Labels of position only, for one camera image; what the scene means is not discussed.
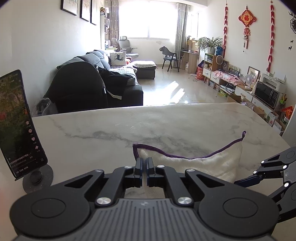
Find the dark grey sofa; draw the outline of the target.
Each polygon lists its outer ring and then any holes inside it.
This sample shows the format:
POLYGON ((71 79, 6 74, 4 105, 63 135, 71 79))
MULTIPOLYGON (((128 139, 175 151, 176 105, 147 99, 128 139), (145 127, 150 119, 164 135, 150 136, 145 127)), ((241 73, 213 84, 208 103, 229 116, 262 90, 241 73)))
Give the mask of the dark grey sofa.
POLYGON ((107 91, 107 101, 110 108, 123 108, 128 106, 142 106, 144 92, 137 81, 134 67, 124 65, 111 67, 111 59, 106 52, 94 50, 83 56, 76 56, 61 65, 57 69, 74 62, 88 62, 99 71, 107 91))

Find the black smartphone on stand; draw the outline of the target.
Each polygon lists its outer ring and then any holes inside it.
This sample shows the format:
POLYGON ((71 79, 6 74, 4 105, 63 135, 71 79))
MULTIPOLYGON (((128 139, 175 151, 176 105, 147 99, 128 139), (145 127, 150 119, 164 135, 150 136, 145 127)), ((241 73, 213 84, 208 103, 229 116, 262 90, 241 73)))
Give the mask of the black smartphone on stand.
POLYGON ((16 180, 47 164, 27 103, 22 73, 1 77, 1 151, 16 180))

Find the low white tv cabinet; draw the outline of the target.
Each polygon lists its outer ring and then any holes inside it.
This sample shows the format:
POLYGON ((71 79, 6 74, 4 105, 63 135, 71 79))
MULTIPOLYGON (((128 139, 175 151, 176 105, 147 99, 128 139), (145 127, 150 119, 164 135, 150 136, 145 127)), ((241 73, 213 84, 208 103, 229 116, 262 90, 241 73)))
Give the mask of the low white tv cabinet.
POLYGON ((212 71, 210 69, 203 69, 203 76, 214 82, 215 85, 219 86, 219 90, 223 90, 226 94, 235 94, 243 100, 244 98, 253 103, 256 107, 261 108, 265 116, 273 111, 273 108, 267 106, 258 97, 252 94, 254 90, 247 90, 247 85, 243 83, 237 76, 233 76, 227 72, 220 70, 212 71))

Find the black microwave oven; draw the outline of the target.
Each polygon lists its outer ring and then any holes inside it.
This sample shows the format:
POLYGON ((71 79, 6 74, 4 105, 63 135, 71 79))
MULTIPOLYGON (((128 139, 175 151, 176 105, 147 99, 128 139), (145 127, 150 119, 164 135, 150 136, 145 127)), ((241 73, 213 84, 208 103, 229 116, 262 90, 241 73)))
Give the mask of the black microwave oven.
POLYGON ((254 89, 254 96, 272 109, 280 106, 283 93, 278 92, 266 83, 258 81, 254 89))

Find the white printer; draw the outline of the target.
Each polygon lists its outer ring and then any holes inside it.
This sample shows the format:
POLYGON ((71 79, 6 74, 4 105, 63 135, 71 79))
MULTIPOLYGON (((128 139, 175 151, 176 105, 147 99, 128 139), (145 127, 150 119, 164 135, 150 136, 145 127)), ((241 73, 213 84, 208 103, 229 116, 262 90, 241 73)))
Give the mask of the white printer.
POLYGON ((278 81, 276 78, 270 77, 266 74, 262 74, 260 81, 279 93, 286 93, 286 85, 278 81))

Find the cardboard box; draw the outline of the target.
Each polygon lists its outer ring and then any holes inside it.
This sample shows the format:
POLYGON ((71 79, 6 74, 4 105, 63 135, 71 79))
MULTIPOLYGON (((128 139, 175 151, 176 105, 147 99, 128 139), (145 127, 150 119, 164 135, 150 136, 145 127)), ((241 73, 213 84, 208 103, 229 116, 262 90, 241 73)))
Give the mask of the cardboard box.
POLYGON ((227 102, 241 103, 241 96, 240 95, 235 95, 235 94, 229 94, 227 96, 227 102))

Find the framed wall picture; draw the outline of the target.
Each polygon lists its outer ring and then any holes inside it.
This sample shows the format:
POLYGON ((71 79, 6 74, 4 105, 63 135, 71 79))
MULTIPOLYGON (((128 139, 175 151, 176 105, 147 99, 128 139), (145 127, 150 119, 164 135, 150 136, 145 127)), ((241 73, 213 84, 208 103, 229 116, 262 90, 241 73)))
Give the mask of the framed wall picture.
POLYGON ((76 16, 78 13, 78 1, 61 0, 61 10, 76 16))

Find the deer print cushion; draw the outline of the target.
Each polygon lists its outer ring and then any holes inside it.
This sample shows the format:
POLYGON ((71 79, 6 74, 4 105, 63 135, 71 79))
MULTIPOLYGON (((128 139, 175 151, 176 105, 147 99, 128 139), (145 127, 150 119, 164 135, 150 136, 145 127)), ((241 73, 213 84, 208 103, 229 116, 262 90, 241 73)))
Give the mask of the deer print cushion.
POLYGON ((126 51, 110 53, 110 60, 112 66, 125 66, 126 51))

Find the black chair with jacket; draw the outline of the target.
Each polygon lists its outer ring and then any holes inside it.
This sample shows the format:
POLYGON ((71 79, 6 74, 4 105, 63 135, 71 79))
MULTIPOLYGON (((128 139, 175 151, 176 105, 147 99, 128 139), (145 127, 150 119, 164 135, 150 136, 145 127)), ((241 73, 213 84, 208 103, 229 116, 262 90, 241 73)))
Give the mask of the black chair with jacket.
POLYGON ((105 84, 88 62, 61 67, 44 97, 55 104, 58 113, 108 108, 105 84))

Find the white towel purple trim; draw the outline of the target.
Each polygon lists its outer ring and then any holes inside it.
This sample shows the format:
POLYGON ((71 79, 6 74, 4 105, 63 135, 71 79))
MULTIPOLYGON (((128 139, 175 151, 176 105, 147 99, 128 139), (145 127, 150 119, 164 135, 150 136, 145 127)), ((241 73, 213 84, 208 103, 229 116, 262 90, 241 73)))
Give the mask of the white towel purple trim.
POLYGON ((147 158, 152 158, 155 166, 169 166, 179 173, 183 173, 187 169, 195 169, 233 183, 236 179, 243 149, 242 142, 245 135, 246 131, 243 131, 240 138, 204 157, 181 157, 168 154, 159 148, 145 144, 133 144, 132 150, 134 158, 142 158, 144 163, 146 163, 145 160, 147 158))

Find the black wooden chair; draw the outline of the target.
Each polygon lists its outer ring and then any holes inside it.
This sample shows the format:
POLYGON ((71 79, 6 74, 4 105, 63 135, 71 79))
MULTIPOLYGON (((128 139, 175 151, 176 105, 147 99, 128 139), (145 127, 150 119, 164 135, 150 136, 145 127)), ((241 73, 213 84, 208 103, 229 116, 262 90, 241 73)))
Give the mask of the black wooden chair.
POLYGON ((163 60, 164 61, 163 61, 162 69, 164 68, 166 61, 170 62, 167 71, 169 71, 170 69, 173 68, 172 63, 175 62, 177 64, 177 70, 179 72, 180 67, 179 67, 179 60, 178 60, 177 53, 171 52, 166 46, 161 46, 159 48, 159 51, 163 54, 163 60))

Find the grey office chair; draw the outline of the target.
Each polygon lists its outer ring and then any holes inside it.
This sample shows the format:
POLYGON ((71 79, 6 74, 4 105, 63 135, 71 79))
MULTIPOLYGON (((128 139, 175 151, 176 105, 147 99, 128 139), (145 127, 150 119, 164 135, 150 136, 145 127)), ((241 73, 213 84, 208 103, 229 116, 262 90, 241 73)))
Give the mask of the grey office chair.
POLYGON ((119 38, 119 45, 122 51, 126 51, 126 56, 132 59, 138 58, 138 53, 133 53, 133 50, 137 49, 137 47, 131 47, 130 41, 126 36, 121 36, 119 38))

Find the round black phone stand base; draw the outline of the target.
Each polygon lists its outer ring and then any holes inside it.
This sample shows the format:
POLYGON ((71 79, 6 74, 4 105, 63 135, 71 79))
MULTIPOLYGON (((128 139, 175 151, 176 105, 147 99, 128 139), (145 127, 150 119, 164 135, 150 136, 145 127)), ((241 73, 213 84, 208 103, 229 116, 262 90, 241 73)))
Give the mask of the round black phone stand base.
POLYGON ((53 169, 46 164, 23 177, 23 189, 29 194, 50 187, 54 178, 53 169))

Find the dark ottoman with checked cover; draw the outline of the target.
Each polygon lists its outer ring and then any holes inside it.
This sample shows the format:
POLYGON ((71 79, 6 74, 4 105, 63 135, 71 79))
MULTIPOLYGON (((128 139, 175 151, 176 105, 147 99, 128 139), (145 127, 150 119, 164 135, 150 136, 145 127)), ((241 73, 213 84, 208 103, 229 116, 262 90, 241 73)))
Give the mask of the dark ottoman with checked cover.
POLYGON ((137 79, 155 79, 157 65, 154 61, 133 61, 132 66, 137 70, 137 79))

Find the small white desk fan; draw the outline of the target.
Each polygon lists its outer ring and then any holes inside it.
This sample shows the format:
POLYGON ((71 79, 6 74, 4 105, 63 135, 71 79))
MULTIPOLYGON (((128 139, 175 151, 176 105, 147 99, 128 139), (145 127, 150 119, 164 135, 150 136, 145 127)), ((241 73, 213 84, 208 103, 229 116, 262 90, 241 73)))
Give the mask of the small white desk fan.
POLYGON ((253 78, 250 74, 247 74, 245 77, 245 88, 247 90, 252 90, 251 84, 252 84, 253 78))

